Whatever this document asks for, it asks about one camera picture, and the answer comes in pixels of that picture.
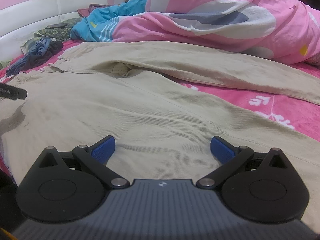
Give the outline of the dark blue crumpled clothes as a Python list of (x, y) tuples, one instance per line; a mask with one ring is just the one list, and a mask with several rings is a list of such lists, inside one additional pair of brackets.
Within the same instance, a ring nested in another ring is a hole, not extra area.
[(38, 67), (60, 52), (62, 48), (63, 43), (61, 41), (52, 41), (50, 38), (42, 37), (24, 57), (7, 69), (6, 75), (17, 75), (19, 72)]

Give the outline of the olive patterned pillow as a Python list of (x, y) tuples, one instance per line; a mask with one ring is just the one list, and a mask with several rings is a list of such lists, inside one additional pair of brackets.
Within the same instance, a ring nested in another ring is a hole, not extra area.
[(65, 26), (63, 28), (50, 28), (50, 29), (41, 29), (33, 33), (33, 37), (28, 39), (22, 46), (21, 51), (25, 55), (31, 50), (37, 41), (42, 37), (45, 39), (59, 40), (65, 42), (70, 39), (71, 29), (82, 20), (82, 18), (70, 18), (66, 21), (63, 21), (62, 24)]

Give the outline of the pink white headboard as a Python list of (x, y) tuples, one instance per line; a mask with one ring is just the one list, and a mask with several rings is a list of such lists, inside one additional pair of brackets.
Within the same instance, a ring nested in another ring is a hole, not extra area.
[(1, 60), (18, 57), (35, 32), (76, 17), (91, 3), (113, 5), (114, 0), (1, 0)]

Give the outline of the maroon garment by headboard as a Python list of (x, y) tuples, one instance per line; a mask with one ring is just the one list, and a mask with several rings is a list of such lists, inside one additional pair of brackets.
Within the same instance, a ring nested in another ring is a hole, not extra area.
[(80, 17), (88, 17), (93, 10), (100, 9), (100, 8), (106, 8), (106, 7), (109, 7), (109, 5), (90, 4), (88, 6), (88, 8), (78, 9), (77, 12), (78, 12)]

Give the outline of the pink and blue quilt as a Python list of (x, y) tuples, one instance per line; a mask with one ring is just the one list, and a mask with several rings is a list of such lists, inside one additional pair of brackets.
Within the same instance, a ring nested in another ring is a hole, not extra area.
[(94, 9), (71, 38), (181, 42), (319, 66), (319, 11), (299, 0), (129, 0)]

